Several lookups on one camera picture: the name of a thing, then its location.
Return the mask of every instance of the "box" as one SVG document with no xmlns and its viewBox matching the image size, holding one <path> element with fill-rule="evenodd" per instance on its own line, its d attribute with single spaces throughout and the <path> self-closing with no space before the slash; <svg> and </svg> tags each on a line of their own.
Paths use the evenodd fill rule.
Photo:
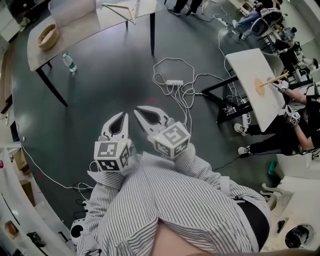
<svg viewBox="0 0 320 256">
<path fill-rule="evenodd" d="M 34 193 L 32 192 L 32 187 L 31 187 L 31 182 L 27 180 L 21 180 L 20 184 L 23 188 L 23 191 L 25 192 L 26 196 L 29 198 L 30 203 L 33 206 L 36 206 L 35 198 L 34 198 Z"/>
<path fill-rule="evenodd" d="M 25 172 L 29 169 L 24 152 L 21 149 L 14 155 L 14 159 L 20 171 Z"/>
</svg>

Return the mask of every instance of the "black pants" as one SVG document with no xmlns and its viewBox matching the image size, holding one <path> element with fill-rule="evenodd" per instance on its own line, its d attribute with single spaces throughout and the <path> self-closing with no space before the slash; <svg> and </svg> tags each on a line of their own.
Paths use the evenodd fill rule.
<svg viewBox="0 0 320 256">
<path fill-rule="evenodd" d="M 277 116 L 265 132 L 261 132 L 259 125 L 250 125 L 246 133 L 250 135 L 275 134 L 262 142 L 251 144 L 250 152 L 252 154 L 281 150 L 283 154 L 287 155 L 287 152 L 297 150 L 300 144 L 295 130 L 286 123 L 283 116 Z"/>
<path fill-rule="evenodd" d="M 185 7 L 187 4 L 188 0 L 177 0 L 174 10 L 178 13 L 181 12 L 181 10 Z M 197 12 L 198 7 L 201 5 L 202 0 L 192 0 L 191 6 L 190 6 L 190 11 L 193 13 Z"/>
</svg>

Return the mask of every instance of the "gray table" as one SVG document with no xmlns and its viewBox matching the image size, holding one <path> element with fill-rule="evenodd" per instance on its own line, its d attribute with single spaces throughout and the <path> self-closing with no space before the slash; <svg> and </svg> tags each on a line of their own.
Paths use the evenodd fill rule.
<svg viewBox="0 0 320 256">
<path fill-rule="evenodd" d="M 128 6 L 134 8 L 134 16 L 136 18 L 150 15 L 150 47 L 151 54 L 155 52 L 155 21 L 156 12 L 164 9 L 164 5 L 156 0 L 127 0 L 117 2 L 118 5 Z M 27 44 L 27 57 L 31 71 L 36 71 L 40 78 L 43 80 L 45 85 L 50 91 L 58 98 L 58 100 L 65 105 L 68 104 L 64 98 L 60 95 L 54 85 L 47 78 L 43 72 L 42 67 L 48 65 L 52 68 L 50 60 L 55 56 L 63 52 L 66 48 L 100 32 L 111 28 L 120 23 L 124 23 L 128 29 L 128 21 L 122 18 L 112 10 L 99 7 L 96 11 L 91 12 L 68 25 L 59 28 L 59 39 L 56 44 L 48 51 L 42 51 L 38 47 L 38 37 L 40 33 L 50 24 L 54 24 L 55 21 L 52 16 L 49 16 L 44 21 L 34 27 L 28 38 Z M 139 20 L 136 20 L 136 26 L 139 25 Z"/>
</svg>

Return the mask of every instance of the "gray floor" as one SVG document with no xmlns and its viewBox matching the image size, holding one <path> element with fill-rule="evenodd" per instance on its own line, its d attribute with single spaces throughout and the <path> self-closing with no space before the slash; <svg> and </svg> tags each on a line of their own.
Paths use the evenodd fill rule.
<svg viewBox="0 0 320 256">
<path fill-rule="evenodd" d="M 229 2 L 224 2 L 223 7 L 231 15 L 225 19 L 231 22 L 235 8 Z M 222 13 L 219 5 L 210 3 L 206 10 L 207 19 L 216 13 Z M 42 19 L 47 15 L 48 12 L 44 12 Z M 193 16 L 178 18 L 164 10 L 155 18 L 154 57 L 150 52 L 149 17 L 145 16 L 137 20 L 136 26 L 130 23 L 128 31 L 125 24 L 120 24 L 69 48 L 69 55 L 78 67 L 75 75 L 65 67 L 61 55 L 51 61 L 52 69 L 45 66 L 44 72 L 69 104 L 65 108 L 38 75 L 29 69 L 27 40 L 34 26 L 20 33 L 14 42 L 16 123 L 20 138 L 26 138 L 22 143 L 34 161 L 51 178 L 67 187 L 79 181 L 94 185 L 86 171 L 93 160 L 94 143 L 102 126 L 113 115 L 121 111 L 129 113 L 130 135 L 139 152 L 153 151 L 133 116 L 136 106 L 160 107 L 175 120 L 184 120 L 175 101 L 164 96 L 152 82 L 155 63 L 165 57 L 182 58 L 194 66 L 196 74 L 228 77 L 223 66 L 224 57 L 218 49 L 217 36 L 223 26 L 216 20 L 207 23 Z M 256 39 L 237 44 L 230 35 L 221 37 L 221 48 L 225 54 L 255 47 Z M 158 71 L 168 79 L 186 82 L 192 78 L 191 70 L 182 63 L 168 61 L 161 64 Z M 199 92 L 217 82 L 212 77 L 201 77 L 195 88 Z M 191 142 L 198 156 L 208 161 L 213 169 L 235 159 L 238 147 L 262 139 L 235 134 L 232 130 L 234 121 L 218 126 L 217 113 L 214 103 L 202 96 L 196 97 L 191 110 Z M 238 159 L 219 171 L 239 184 L 259 190 L 261 183 L 270 184 L 267 172 L 270 161 L 274 159 L 275 155 Z M 72 214 L 83 210 L 75 203 L 81 196 L 39 176 L 40 171 L 30 160 L 28 162 L 47 200 L 70 227 L 74 220 Z"/>
</svg>

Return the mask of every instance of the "person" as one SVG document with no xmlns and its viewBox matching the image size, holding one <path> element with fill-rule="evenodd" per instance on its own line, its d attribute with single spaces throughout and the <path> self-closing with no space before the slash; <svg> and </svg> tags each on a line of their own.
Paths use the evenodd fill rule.
<svg viewBox="0 0 320 256">
<path fill-rule="evenodd" d="M 174 122 L 155 107 L 140 106 L 134 113 L 148 133 L 148 140 Z M 128 139 L 129 117 L 125 114 L 122 121 L 120 115 L 104 124 L 100 138 Z M 174 125 L 173 129 L 170 124 L 172 133 L 165 131 L 176 142 L 186 134 L 177 123 Z M 116 161 L 104 160 L 102 164 L 98 160 L 99 171 L 88 171 L 96 185 L 87 205 L 85 229 L 77 242 L 78 256 L 177 256 L 261 250 L 271 226 L 271 211 L 264 197 L 214 172 L 188 141 L 182 143 L 184 149 L 182 144 L 176 148 L 182 151 L 173 160 L 144 152 L 130 157 L 125 154 L 128 161 L 123 162 L 123 152 L 119 152 L 123 162 L 119 172 L 108 171 L 113 170 Z M 102 150 L 116 155 L 114 150 L 119 147 L 114 144 L 111 150 L 108 146 Z M 100 149 L 97 154 L 106 155 Z M 160 149 L 168 154 L 165 146 Z"/>
<path fill-rule="evenodd" d="M 284 28 L 280 33 L 279 36 L 282 41 L 289 44 L 290 42 L 293 42 L 293 39 L 295 38 L 295 33 L 297 32 L 297 29 L 295 27 L 286 27 Z"/>
<path fill-rule="evenodd" d="M 188 0 L 177 0 L 175 6 L 173 8 L 168 7 L 167 10 L 176 16 L 180 16 L 182 9 L 185 7 L 187 2 Z M 201 3 L 202 0 L 192 0 L 189 10 L 192 15 L 196 15 L 197 9 L 201 5 Z"/>
<path fill-rule="evenodd" d="M 319 68 L 318 61 L 315 58 L 311 60 L 309 58 L 306 58 L 305 56 L 303 56 L 302 61 L 296 65 L 296 68 L 299 68 L 299 69 L 308 68 L 310 71 L 314 70 L 314 67 L 316 69 Z"/>
<path fill-rule="evenodd" d="M 320 147 L 320 131 L 318 131 L 320 129 L 320 96 L 303 95 L 291 89 L 288 89 L 285 94 L 305 105 L 305 108 L 298 110 L 300 122 L 292 127 L 286 122 L 284 116 L 277 116 L 265 132 L 262 132 L 258 125 L 250 125 L 246 128 L 235 123 L 234 130 L 242 136 L 274 134 L 262 142 L 239 147 L 239 155 L 259 154 L 273 150 L 281 150 L 283 154 L 290 155 L 293 150 L 299 151 L 298 146 L 304 150 Z"/>
<path fill-rule="evenodd" d="M 250 11 L 246 16 L 242 17 L 239 21 L 235 19 L 232 21 L 233 27 L 242 32 L 242 40 L 246 40 L 251 35 L 251 25 L 259 18 L 261 18 L 261 10 L 263 8 L 277 8 L 280 10 L 280 5 L 283 0 L 261 0 L 257 3 L 254 10 Z"/>
</svg>

